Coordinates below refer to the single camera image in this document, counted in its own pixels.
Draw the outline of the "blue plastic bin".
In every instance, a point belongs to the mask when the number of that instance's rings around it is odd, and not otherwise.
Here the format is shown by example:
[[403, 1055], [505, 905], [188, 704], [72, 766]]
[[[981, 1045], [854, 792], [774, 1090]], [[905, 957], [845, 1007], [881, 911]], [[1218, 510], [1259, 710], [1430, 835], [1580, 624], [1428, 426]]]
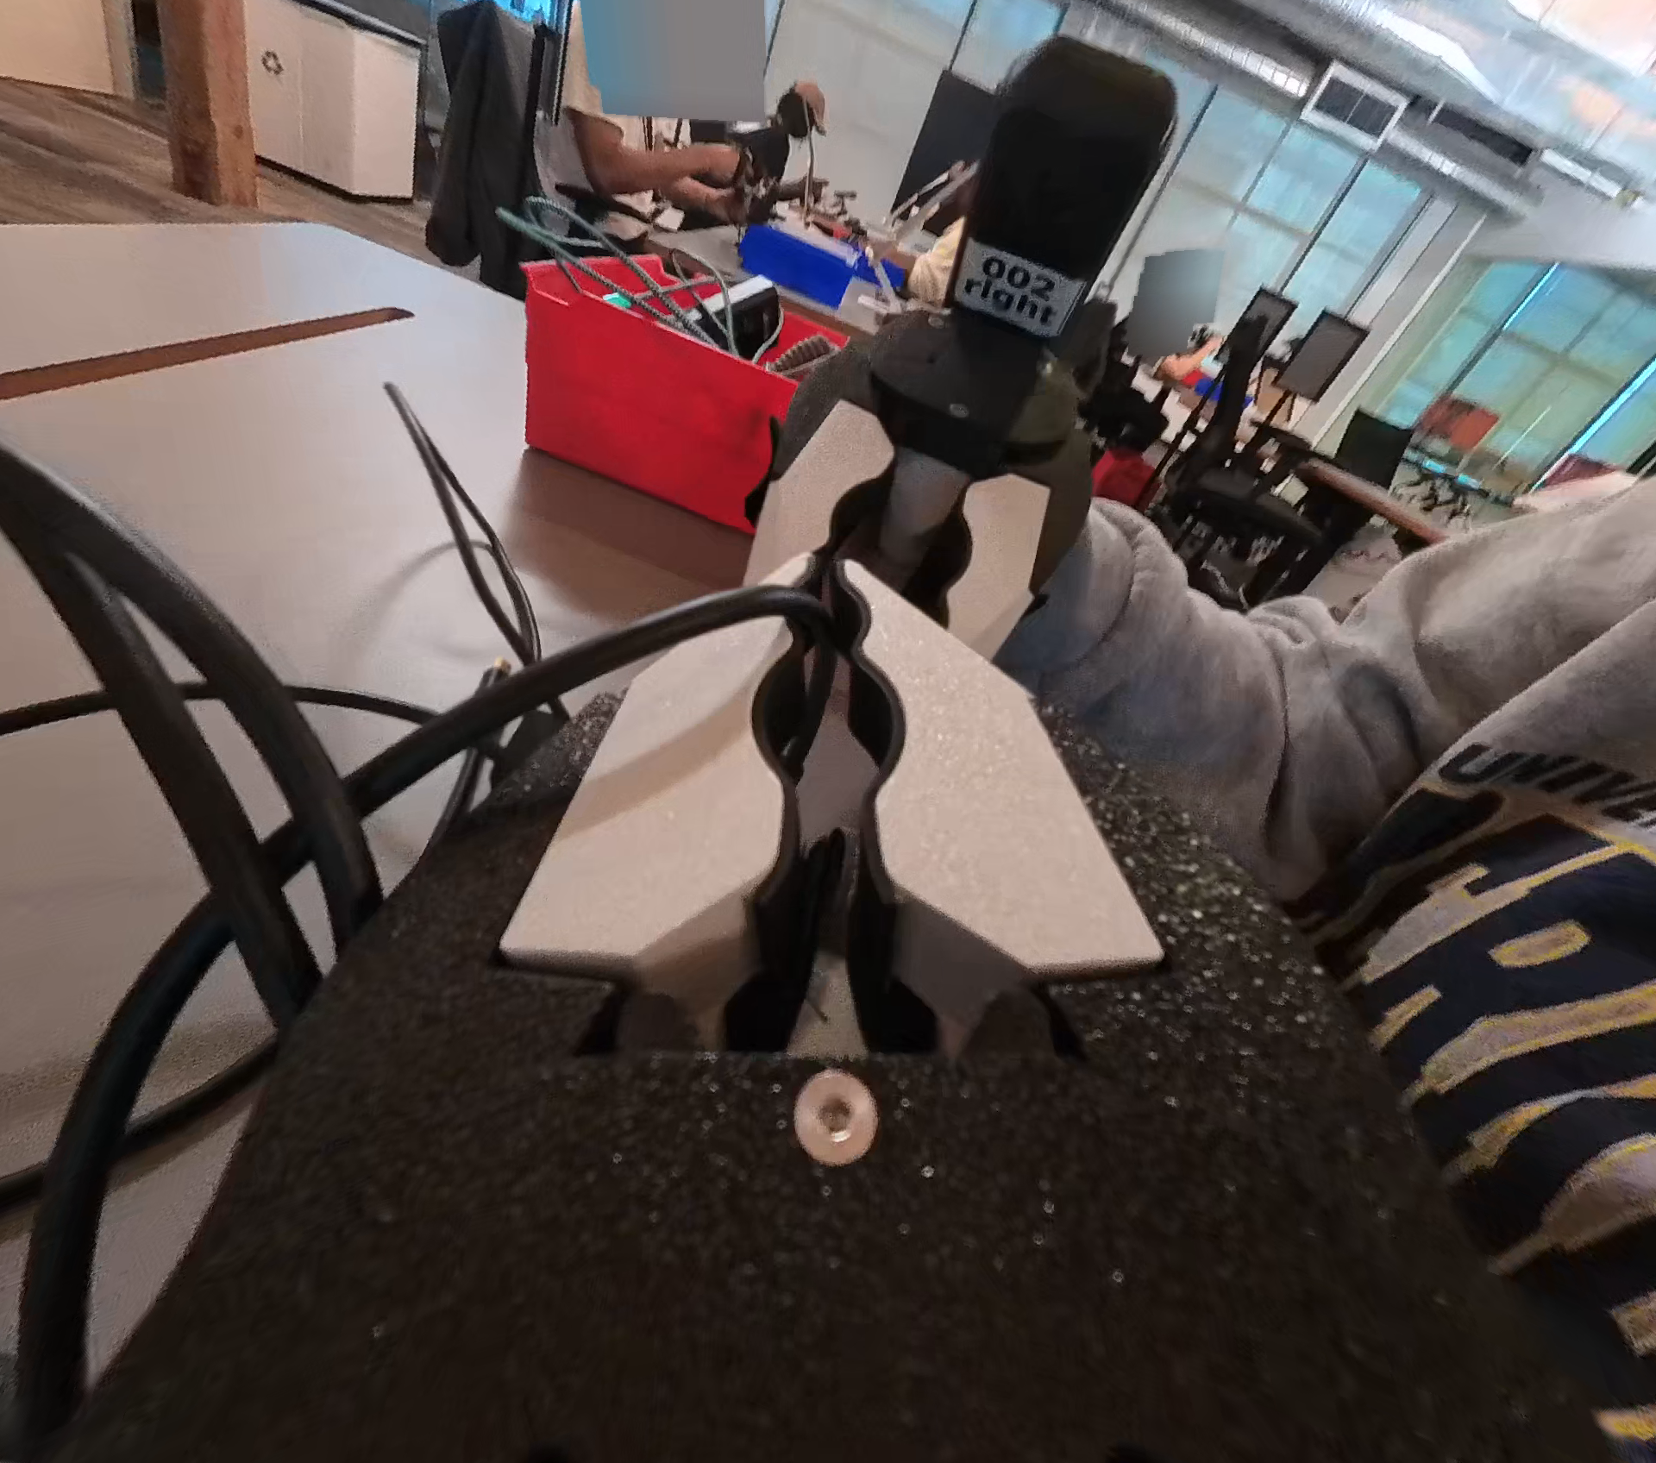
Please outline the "blue plastic bin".
[[874, 308], [902, 307], [904, 269], [878, 255], [867, 231], [831, 234], [793, 222], [755, 224], [738, 233], [736, 255], [750, 274], [824, 310], [840, 308], [848, 296]]

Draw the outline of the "wooden post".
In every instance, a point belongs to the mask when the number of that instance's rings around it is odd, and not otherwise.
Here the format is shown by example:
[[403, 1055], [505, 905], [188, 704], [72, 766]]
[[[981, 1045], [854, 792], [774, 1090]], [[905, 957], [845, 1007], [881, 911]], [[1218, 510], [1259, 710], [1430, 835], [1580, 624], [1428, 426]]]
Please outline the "wooden post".
[[257, 210], [243, 0], [155, 0], [174, 189]]

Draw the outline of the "person's right forearm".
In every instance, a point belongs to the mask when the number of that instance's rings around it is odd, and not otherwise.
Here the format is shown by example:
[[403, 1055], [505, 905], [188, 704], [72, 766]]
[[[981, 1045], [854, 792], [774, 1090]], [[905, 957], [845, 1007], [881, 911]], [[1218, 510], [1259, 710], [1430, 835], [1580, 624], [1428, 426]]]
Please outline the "person's right forearm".
[[1426, 774], [1538, 774], [1652, 819], [1652, 481], [1428, 545], [1343, 617], [1240, 612], [1097, 503], [997, 662], [1171, 788], [1283, 900]]

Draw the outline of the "black and white device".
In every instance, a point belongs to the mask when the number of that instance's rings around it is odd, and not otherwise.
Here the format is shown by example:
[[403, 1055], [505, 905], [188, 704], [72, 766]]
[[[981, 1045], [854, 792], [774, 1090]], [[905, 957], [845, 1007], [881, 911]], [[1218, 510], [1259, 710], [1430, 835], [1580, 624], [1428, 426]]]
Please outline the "black and white device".
[[747, 362], [771, 357], [779, 341], [781, 300], [776, 284], [762, 274], [695, 291], [686, 314], [700, 334]]

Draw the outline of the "white cabinet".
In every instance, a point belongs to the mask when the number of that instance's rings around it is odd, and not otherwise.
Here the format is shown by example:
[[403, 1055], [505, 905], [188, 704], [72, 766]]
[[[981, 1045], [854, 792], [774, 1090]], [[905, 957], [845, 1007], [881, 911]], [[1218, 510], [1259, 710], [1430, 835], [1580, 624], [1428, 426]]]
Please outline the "white cabinet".
[[346, 198], [415, 198], [424, 43], [336, 0], [243, 0], [258, 162]]

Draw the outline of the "dark computer monitor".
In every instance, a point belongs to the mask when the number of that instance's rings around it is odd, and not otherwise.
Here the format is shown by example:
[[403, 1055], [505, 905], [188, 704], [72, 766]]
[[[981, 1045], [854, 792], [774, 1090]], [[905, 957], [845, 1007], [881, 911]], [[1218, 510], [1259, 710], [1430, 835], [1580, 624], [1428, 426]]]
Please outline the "dark computer monitor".
[[919, 210], [983, 155], [998, 108], [993, 89], [952, 69], [942, 70], [900, 176], [892, 219]]
[[1237, 329], [1243, 336], [1243, 350], [1252, 355], [1254, 367], [1271, 355], [1278, 334], [1297, 307], [1297, 300], [1266, 286], [1252, 293], [1238, 315]]
[[1368, 334], [1368, 326], [1343, 314], [1319, 312], [1295, 352], [1295, 358], [1304, 360], [1306, 386], [1300, 395], [1311, 403], [1321, 402]]

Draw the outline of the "person's grey printed sweatshirt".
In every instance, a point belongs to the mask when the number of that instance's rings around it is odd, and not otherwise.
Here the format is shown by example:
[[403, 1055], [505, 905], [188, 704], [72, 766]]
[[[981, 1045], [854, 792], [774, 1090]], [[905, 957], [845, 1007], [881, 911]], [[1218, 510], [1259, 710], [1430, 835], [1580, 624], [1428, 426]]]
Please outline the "person's grey printed sweatshirt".
[[1654, 1452], [1654, 633], [1437, 757], [1293, 907], [1488, 1271]]

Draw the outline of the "black office chair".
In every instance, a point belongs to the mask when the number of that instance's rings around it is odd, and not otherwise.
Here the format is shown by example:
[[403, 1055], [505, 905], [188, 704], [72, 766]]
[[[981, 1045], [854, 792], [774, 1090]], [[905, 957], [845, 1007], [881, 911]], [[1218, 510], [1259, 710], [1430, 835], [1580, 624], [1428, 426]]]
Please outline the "black office chair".
[[1219, 557], [1249, 566], [1262, 547], [1288, 562], [1321, 541], [1319, 526], [1278, 493], [1312, 457], [1292, 429], [1266, 421], [1237, 438], [1259, 348], [1238, 348], [1218, 376], [1214, 403], [1190, 446], [1161, 479], [1150, 517], [1183, 564], [1188, 584], [1242, 603]]

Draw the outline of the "red plastic bin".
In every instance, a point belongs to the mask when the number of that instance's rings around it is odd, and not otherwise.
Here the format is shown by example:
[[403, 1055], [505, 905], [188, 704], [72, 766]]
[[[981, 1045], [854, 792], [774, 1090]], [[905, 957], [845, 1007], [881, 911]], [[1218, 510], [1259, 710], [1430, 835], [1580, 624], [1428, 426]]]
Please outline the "red plastic bin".
[[528, 448], [750, 536], [797, 377], [667, 314], [698, 293], [655, 253], [522, 265]]

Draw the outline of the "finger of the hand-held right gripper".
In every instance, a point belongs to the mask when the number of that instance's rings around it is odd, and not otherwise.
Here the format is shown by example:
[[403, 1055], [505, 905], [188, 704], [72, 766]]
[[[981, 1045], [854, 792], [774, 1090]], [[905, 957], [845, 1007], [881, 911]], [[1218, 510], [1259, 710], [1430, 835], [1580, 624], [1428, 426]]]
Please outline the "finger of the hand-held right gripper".
[[961, 571], [950, 581], [950, 635], [993, 660], [1030, 610], [1030, 586], [1049, 490], [1017, 474], [978, 479], [962, 491]]
[[816, 578], [895, 459], [874, 412], [836, 402], [793, 462], [764, 486], [743, 584], [804, 586]]

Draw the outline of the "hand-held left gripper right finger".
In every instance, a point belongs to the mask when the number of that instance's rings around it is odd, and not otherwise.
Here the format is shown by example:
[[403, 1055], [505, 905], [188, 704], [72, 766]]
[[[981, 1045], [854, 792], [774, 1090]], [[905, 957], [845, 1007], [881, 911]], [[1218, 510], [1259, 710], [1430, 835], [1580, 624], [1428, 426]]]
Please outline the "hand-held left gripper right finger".
[[1028, 691], [995, 655], [1024, 591], [936, 621], [835, 564], [860, 800], [845, 969], [878, 1054], [964, 1047], [1007, 995], [1149, 973], [1166, 952]]

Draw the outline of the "dark jacket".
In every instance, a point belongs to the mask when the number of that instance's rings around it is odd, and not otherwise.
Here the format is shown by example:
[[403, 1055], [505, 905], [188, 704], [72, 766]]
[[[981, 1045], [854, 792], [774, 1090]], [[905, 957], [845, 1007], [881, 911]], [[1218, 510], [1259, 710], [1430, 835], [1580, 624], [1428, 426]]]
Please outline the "dark jacket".
[[552, 189], [541, 164], [550, 153], [562, 38], [491, 0], [443, 12], [434, 34], [446, 107], [424, 246], [441, 265], [474, 267], [486, 289], [522, 300], [524, 262], [545, 250], [498, 212], [526, 215], [528, 201]]

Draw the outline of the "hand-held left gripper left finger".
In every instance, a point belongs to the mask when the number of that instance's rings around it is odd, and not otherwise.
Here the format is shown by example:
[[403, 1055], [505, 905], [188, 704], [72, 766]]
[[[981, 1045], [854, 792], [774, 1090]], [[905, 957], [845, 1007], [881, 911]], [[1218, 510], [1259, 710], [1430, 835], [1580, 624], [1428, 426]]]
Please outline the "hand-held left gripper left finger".
[[664, 999], [707, 1049], [785, 1045], [824, 855], [800, 778], [833, 624], [762, 614], [660, 653], [622, 695], [500, 938], [512, 969]]

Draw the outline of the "white air vent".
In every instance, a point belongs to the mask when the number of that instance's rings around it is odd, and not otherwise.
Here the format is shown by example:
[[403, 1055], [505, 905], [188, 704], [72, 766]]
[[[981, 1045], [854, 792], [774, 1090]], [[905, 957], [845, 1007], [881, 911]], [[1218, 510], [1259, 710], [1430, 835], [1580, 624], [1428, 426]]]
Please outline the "white air vent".
[[1331, 62], [1309, 88], [1299, 119], [1350, 148], [1373, 153], [1397, 129], [1409, 103], [1407, 93]]

